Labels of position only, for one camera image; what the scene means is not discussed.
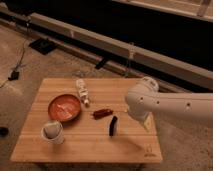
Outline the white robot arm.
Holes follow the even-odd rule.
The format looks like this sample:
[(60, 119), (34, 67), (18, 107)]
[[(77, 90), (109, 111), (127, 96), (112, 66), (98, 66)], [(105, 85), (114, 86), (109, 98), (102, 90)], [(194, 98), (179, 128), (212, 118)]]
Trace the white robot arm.
[(125, 95), (128, 114), (142, 125), (150, 113), (213, 128), (213, 93), (161, 93), (158, 82), (143, 77)]

